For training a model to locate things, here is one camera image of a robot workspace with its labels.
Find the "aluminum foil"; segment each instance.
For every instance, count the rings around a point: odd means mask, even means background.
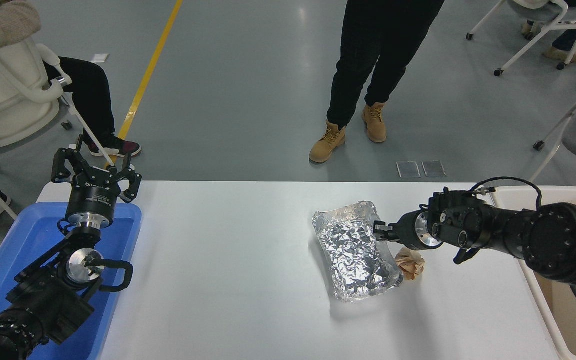
[[[398,287],[404,280],[386,243],[373,236],[377,209],[361,201],[312,217],[319,243],[327,255],[334,296],[348,303]]]

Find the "blue tray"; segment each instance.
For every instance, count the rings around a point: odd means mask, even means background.
[[[0,312],[10,303],[6,294],[18,283],[14,277],[43,255],[64,236],[57,221],[66,214],[67,203],[41,202],[23,210],[14,222],[0,248]],[[94,247],[105,259],[130,261],[142,223],[142,212],[136,205],[117,203],[114,223],[102,230],[101,241]],[[124,271],[107,269],[103,284],[119,285]],[[112,320],[120,292],[97,292],[90,305],[93,314],[79,330],[59,346],[54,342],[39,345],[29,360],[95,360],[99,357]]]

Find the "caster wheel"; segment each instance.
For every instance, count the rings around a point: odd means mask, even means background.
[[[543,142],[543,141],[541,141],[541,140],[539,140],[539,141],[537,141],[537,142],[534,143],[534,145],[532,146],[532,148],[533,148],[534,150],[541,151],[541,150],[544,148],[544,145],[546,145],[546,143]]]

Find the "white plastic tray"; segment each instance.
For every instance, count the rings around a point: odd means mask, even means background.
[[[542,205],[571,203],[576,205],[576,186],[540,186]],[[508,210],[535,210],[537,192],[530,186],[498,187],[491,194],[496,207]],[[535,273],[520,261],[530,290],[546,321],[548,331],[555,343],[560,358],[576,360],[576,299],[567,284],[552,282],[552,309],[542,292]]]

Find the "gray floor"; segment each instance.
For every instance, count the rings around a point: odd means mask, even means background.
[[[384,111],[388,141],[371,143],[358,111],[346,144],[325,164],[312,164],[308,153],[325,130],[343,2],[185,0],[128,134],[143,147],[133,164],[144,180],[409,182],[397,162],[422,161],[441,161],[447,176],[422,172],[414,181],[529,178],[546,155],[533,143],[576,100],[576,64],[558,71],[540,55],[557,36],[548,34],[493,76],[526,43],[521,19],[507,6],[466,41],[495,3],[446,0]],[[119,130],[174,0],[34,4],[43,21],[37,43],[78,59],[110,54],[102,66]],[[59,126],[65,119],[75,130]],[[0,187],[14,210],[35,202],[54,153],[80,129],[62,111],[40,133],[0,149]],[[560,150],[537,184],[575,186],[576,157]],[[0,218],[0,243],[11,223]]]

